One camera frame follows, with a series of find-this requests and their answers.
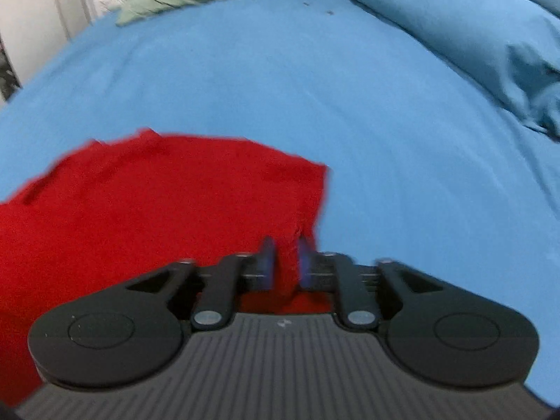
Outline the red knit sweater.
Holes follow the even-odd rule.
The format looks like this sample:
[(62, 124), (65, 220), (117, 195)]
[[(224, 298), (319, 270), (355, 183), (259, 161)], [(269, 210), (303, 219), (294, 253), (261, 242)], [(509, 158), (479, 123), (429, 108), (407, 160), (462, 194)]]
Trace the red knit sweater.
[(297, 255), (327, 172), (247, 139), (151, 130), (60, 159), (1, 205), (2, 400), (39, 386), (27, 339), (41, 314), (170, 262), (210, 266), (272, 237), (272, 290), (245, 295), (242, 310), (327, 312), (327, 295), (299, 289)]

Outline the blue bed sheet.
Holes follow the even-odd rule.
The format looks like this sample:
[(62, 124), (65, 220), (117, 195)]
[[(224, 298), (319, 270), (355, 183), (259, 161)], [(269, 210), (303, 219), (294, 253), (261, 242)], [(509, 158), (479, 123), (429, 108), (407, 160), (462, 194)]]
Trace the blue bed sheet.
[(505, 303), (559, 400), (559, 145), (351, 0), (222, 0), (105, 16), (1, 113), (1, 194), (140, 128), (251, 139), (327, 164), (323, 249), (391, 257)]

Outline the blue folded duvet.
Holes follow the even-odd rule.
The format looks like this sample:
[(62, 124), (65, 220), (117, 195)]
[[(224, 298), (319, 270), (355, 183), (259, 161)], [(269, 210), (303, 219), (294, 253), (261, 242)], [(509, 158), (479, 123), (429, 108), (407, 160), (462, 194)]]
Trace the blue folded duvet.
[(484, 87), (525, 125), (559, 136), (559, 19), (530, 0), (356, 0)]

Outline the white wardrobe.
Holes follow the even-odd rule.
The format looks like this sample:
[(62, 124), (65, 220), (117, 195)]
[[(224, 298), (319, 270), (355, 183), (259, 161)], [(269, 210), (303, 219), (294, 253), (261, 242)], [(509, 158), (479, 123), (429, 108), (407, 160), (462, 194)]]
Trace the white wardrobe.
[(15, 83), (28, 83), (97, 13), (92, 0), (1, 0), (1, 45)]

